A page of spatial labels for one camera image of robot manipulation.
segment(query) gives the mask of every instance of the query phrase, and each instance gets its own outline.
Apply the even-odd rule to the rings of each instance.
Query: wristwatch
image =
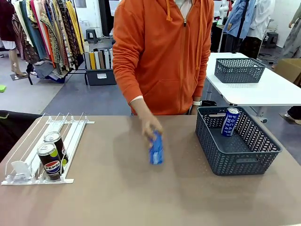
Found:
[[[193,101],[193,104],[192,105],[195,105],[195,106],[201,106],[202,104],[202,101]]]

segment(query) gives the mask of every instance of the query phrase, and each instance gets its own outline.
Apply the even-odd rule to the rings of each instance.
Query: blue shirt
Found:
[[[223,32],[231,34],[237,37],[238,29],[240,25],[241,16],[243,14],[244,6],[246,4],[246,0],[237,0],[223,29]],[[241,30],[240,38],[244,39],[249,32],[252,16],[255,8],[255,0],[250,0],[248,9],[246,11],[245,21],[243,25],[243,29]],[[228,24],[232,24],[230,30],[228,31]]]

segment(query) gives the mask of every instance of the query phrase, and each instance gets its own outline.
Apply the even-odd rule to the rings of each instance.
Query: soda can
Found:
[[[50,180],[59,180],[61,175],[61,158],[52,142],[45,142],[37,149],[38,156]]]
[[[239,117],[239,110],[235,107],[229,107],[226,111],[226,118],[222,125],[222,135],[231,137]]]
[[[45,142],[53,142],[57,148],[58,154],[60,158],[63,160],[62,165],[65,166],[69,161],[67,153],[65,154],[66,150],[64,147],[64,143],[59,132],[50,132],[44,136]]]
[[[158,131],[155,131],[154,133],[156,139],[152,141],[152,147],[149,149],[149,161],[152,165],[159,165],[164,160],[162,136]]]

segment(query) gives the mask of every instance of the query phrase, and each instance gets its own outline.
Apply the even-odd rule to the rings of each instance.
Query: dark gray basket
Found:
[[[222,83],[257,83],[264,69],[252,58],[216,59],[214,74]]]
[[[242,108],[232,137],[221,134],[228,107],[200,107],[196,134],[214,174],[254,175],[264,174],[278,153],[282,151],[272,139]]]

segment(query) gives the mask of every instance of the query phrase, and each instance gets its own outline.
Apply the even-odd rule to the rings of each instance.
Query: pepsi logo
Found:
[[[50,163],[45,164],[44,168],[46,172],[52,174],[57,173],[60,170],[60,162],[59,161],[52,161]]]

